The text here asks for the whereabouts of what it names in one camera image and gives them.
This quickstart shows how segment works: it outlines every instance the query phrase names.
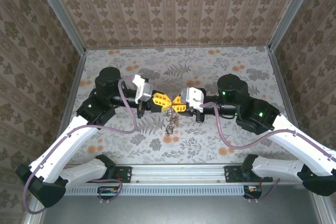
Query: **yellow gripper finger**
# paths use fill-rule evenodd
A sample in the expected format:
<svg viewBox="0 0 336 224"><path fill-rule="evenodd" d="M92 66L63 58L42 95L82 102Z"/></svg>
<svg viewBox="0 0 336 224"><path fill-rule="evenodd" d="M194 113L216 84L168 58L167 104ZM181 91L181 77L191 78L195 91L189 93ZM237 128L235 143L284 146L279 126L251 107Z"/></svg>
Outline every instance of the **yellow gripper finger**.
<svg viewBox="0 0 336 224"><path fill-rule="evenodd" d="M187 109L187 105L181 102L180 95L174 99L172 107L176 113L184 112Z"/></svg>
<svg viewBox="0 0 336 224"><path fill-rule="evenodd" d="M155 93L153 95L153 102L155 105L161 106L161 112L167 110L169 107L172 106L172 101L166 94Z"/></svg>

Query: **patterned floor surface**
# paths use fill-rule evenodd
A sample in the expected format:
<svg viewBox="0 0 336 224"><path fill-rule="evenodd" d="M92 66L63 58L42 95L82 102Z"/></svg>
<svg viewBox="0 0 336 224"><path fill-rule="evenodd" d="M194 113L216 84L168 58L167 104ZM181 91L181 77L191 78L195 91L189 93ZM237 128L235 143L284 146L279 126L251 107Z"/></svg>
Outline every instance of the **patterned floor surface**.
<svg viewBox="0 0 336 224"><path fill-rule="evenodd" d="M191 86L217 94L218 78L233 73L248 83L251 96L270 102L286 114L266 47L224 47L87 51L73 115L94 88L99 71L107 66L119 68L123 77L138 73L150 78L154 88L171 99L182 88ZM225 136L235 145L257 139L234 120L221 122ZM146 113L138 124L139 131L131 135L100 131L81 147L71 163L84 163L101 153L118 164L232 163L242 162L249 153L293 158L270 140L243 151L227 148L218 136L213 116L206 116L203 124L196 123L195 117L181 116L170 137L164 135L167 125L164 113ZM118 108L107 126L130 130L133 124L125 108Z"/></svg>

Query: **metal chain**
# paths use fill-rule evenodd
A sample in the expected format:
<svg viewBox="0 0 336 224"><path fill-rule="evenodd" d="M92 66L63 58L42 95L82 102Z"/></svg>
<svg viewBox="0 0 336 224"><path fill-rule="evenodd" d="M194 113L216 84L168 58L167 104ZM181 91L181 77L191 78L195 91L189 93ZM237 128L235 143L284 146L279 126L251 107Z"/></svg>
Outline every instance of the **metal chain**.
<svg viewBox="0 0 336 224"><path fill-rule="evenodd" d="M175 122L179 119L178 114L173 110L172 107L167 109L166 120L168 125L165 130L166 136L170 136L174 133Z"/></svg>

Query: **purple cable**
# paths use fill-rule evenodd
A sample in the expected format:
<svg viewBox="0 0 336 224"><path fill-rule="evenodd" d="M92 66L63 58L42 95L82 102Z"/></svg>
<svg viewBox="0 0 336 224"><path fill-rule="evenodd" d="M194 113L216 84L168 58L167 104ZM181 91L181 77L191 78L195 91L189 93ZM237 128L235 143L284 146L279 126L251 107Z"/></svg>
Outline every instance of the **purple cable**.
<svg viewBox="0 0 336 224"><path fill-rule="evenodd" d="M41 161L41 163L36 167L36 169L32 172L32 174L29 176L29 178L27 179L27 182L25 184L25 187L23 189L23 205L26 209L26 211L31 214L31 215L37 215L37 214L40 214L41 212L43 212L46 208L42 208L41 210L38 210L38 211L31 211L29 206L28 206L28 203L27 203L27 192L28 192L28 186L30 185L30 182L32 182L31 180L34 178L34 176L36 175L36 173L41 169L41 167L43 167L43 164L47 161L48 158L50 158L50 156L53 154L53 152L65 141L65 139L67 139L68 137L71 136L72 133L82 129L82 128L98 128L98 129L104 129L104 130L109 130L109 131L114 131L114 132L117 132L117 133L123 133L123 134L132 134L133 132L135 132L137 129L138 129L138 125L137 125L137 121L135 119L135 116L134 114L132 113L132 110L131 110L131 107L129 106L129 104L127 103L127 100L126 100L126 97L123 93L123 90L122 90L122 86L121 84L123 83L123 81L125 80L131 80L133 79L134 77L125 77L125 78L122 78L119 80L118 82L118 90L119 90L119 93L120 93L120 97L125 105L125 107L128 109L128 111L130 112L131 114L131 117L132 117L132 121L133 121L133 125L134 125L134 128L131 130L131 131L122 131L122 130L118 130L118 129L114 129L114 128L111 128L111 127L106 127L106 126L100 126L100 125L82 125L82 126L79 126L77 128L74 128L72 131L68 132L66 136L64 136L51 150L50 152L45 156L45 158Z"/></svg>
<svg viewBox="0 0 336 224"><path fill-rule="evenodd" d="M247 194L247 193L245 193L245 195L247 195L248 197L250 197L250 198L252 198L252 199L255 199L256 201L259 201L259 200L262 200L262 199L266 199L267 197L269 197L269 196L272 194L272 192L275 190L275 188L277 187L277 185L279 184L279 182L280 182L280 178L277 179L277 181L276 181L275 184L273 185L272 189L271 189L268 193L266 193L266 195L262 196L262 197L259 198L259 199L256 199L256 198L253 197L251 194Z"/></svg>
<svg viewBox="0 0 336 224"><path fill-rule="evenodd" d="M266 135L262 136L261 138L255 140L254 142L252 143L249 143L247 145L243 145L243 146L235 146L235 145L231 145L226 139L225 139L225 136L223 135L223 131L222 131L222 126L220 125L221 121L220 121L220 118L219 118L219 112L218 112L218 107L217 107L217 104L214 103L214 102L207 102L203 105L201 105L201 107L208 107L208 106L212 106L214 108L214 112L215 112L215 116L216 116L216 123L217 123L217 129L218 129L218 132L219 132L219 135L222 139L222 141L224 142L224 144L226 144L228 147L232 148L232 149L235 149L235 150L243 150L243 149L247 149L247 148L250 148L254 145L256 145L257 143L259 143L260 141L272 136L272 135L275 135L275 134L278 134L278 133L284 133L284 132L288 132L288 133L291 133L291 134L294 134L300 138L302 138L303 140L305 140L307 143L309 143L310 145L312 145L314 148L316 148L317 150L319 150L324 156L326 156L328 159L330 160L333 160L334 162L336 162L336 158L333 157L331 154L329 154L328 152L326 152L324 149L322 149L321 147L319 147L317 144L315 144L314 142L310 141L307 137L305 137L304 135L300 134L300 133L297 133L296 131L292 131L292 130L289 130L289 129L283 129L283 130L276 130L276 131L272 131L272 132L269 132L267 133Z"/></svg>
<svg viewBox="0 0 336 224"><path fill-rule="evenodd" d="M113 178L110 178L110 179L101 179L101 180L99 180L99 179L93 179L93 180L91 180L90 182L95 182L95 183L117 182L117 183L120 185L120 188L119 188L119 190L117 191L117 193L116 193L111 199L109 199L109 201L114 200L115 198L117 198L117 196L121 193L121 190L122 190L122 182L121 182L120 180L118 180L118 179L113 179ZM99 191L98 198L99 198L100 200L103 200L103 199L101 198L101 194L102 194L102 192L105 191L106 189L107 189L107 188L103 188L102 190Z"/></svg>

